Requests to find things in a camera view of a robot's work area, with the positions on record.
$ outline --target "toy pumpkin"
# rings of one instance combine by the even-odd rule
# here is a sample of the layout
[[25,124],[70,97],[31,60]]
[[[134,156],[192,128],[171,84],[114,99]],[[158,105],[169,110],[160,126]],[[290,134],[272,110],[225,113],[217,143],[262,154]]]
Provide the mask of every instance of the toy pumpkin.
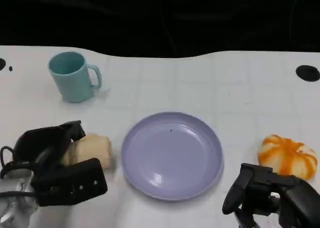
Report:
[[276,134],[267,136],[258,152],[261,166],[273,168],[279,175],[295,175],[308,180],[317,172],[316,153],[304,143]]

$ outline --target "table surface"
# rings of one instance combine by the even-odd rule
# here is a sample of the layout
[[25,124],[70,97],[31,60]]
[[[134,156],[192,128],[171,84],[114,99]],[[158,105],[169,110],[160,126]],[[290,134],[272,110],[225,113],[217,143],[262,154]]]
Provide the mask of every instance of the table surface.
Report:
[[[62,101],[48,61],[78,51],[97,65],[102,89],[80,104]],[[105,174],[105,195],[75,206],[39,208],[30,228],[237,228],[222,204],[243,162],[257,164],[264,137],[278,134],[320,153],[320,81],[297,77],[299,65],[320,68],[320,54],[226,51],[192,58],[129,58],[67,47],[0,46],[1,146],[14,146],[26,130],[81,120],[86,133],[110,137],[115,173]],[[124,136],[141,118],[179,111],[205,121],[218,135],[225,168],[218,185],[184,202],[149,198],[123,177]],[[310,181],[320,192],[320,175]],[[257,217],[262,228],[279,227],[277,216]]]

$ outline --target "plate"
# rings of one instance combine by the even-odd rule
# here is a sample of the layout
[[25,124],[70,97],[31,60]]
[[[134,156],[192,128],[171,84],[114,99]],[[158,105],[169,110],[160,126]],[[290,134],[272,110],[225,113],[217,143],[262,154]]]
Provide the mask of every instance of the plate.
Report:
[[166,201],[203,193],[219,181],[224,169],[214,131],[180,112],[156,113],[139,121],[123,141],[121,160],[134,187]]

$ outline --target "mug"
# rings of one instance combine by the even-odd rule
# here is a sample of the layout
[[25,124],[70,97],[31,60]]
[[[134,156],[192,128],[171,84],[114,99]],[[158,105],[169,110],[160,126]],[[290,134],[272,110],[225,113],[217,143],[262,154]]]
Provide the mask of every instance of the mug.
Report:
[[[102,85],[102,77],[96,65],[87,64],[83,55],[77,52],[63,52],[55,55],[48,65],[50,74],[58,87],[62,99],[80,103],[94,96]],[[95,71],[98,85],[92,84],[88,69]]]

